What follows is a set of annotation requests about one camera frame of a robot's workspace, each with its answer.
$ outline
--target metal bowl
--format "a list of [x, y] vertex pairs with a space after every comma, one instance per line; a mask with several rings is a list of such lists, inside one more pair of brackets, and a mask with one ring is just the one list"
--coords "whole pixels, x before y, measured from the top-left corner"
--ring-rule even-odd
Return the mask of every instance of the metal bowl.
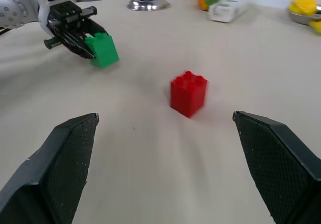
[[166, 0], [131, 0], [127, 7], [134, 11], [159, 11], [166, 9], [170, 4]]
[[289, 11], [290, 18], [300, 24], [309, 25], [311, 21], [321, 20], [321, 5], [317, 6], [317, 12], [314, 16], [304, 16]]

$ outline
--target table surface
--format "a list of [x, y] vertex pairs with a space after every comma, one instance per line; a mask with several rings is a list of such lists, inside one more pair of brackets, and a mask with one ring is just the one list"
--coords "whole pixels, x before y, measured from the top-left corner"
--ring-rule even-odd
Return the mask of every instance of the table surface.
[[[52, 128], [100, 114], [88, 182], [74, 223], [253, 223], [273, 220], [245, 161], [235, 110], [284, 122], [321, 156], [320, 37], [285, 10], [253, 7], [211, 22], [195, 0], [134, 12], [105, 0], [93, 17], [120, 62], [100, 70], [32, 23], [0, 41], [0, 188]], [[169, 82], [185, 70], [209, 81], [205, 108], [169, 108]]]

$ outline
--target lego stud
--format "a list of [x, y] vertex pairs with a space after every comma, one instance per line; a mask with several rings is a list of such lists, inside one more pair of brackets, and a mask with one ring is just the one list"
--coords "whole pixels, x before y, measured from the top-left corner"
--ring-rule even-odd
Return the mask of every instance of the lego stud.
[[202, 76], [197, 76], [196, 79], [195, 79], [195, 83], [197, 85], [202, 85], [204, 82], [204, 78]]
[[86, 42], [87, 43], [93, 43], [94, 42], [94, 38], [93, 37], [86, 37]]
[[182, 77], [177, 77], [177, 78], [175, 79], [175, 83], [176, 83], [177, 85], [182, 85], [182, 84], [183, 84], [183, 78], [182, 78]]
[[103, 33], [96, 33], [95, 34], [95, 37], [97, 37], [97, 39], [99, 39], [99, 40], [102, 40], [102, 39], [104, 39], [106, 36], [103, 34]]
[[192, 81], [189, 81], [189, 82], [187, 83], [187, 90], [190, 91], [190, 92], [193, 92], [193, 91], [196, 90], [196, 89], [195, 89], [195, 85], [194, 85], [194, 83], [193, 83]]
[[191, 79], [193, 74], [190, 71], [186, 71], [183, 75], [184, 79]]

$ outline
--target lego brick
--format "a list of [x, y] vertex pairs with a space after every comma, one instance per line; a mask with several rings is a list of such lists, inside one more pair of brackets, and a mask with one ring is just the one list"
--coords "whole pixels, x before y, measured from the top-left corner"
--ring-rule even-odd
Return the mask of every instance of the lego brick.
[[85, 42], [96, 55], [91, 59], [91, 64], [94, 66], [105, 68], [119, 61], [114, 41], [106, 33], [96, 33], [95, 37], [86, 37]]
[[190, 118], [204, 106], [206, 88], [207, 80], [185, 72], [171, 82], [171, 108]]

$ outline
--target power strip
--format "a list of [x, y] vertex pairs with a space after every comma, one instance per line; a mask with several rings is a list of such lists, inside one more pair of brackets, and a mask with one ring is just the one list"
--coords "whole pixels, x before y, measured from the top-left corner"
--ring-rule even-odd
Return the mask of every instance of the power strip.
[[217, 22], [231, 22], [243, 14], [250, 5], [250, 0], [223, 0], [209, 7], [209, 18]]

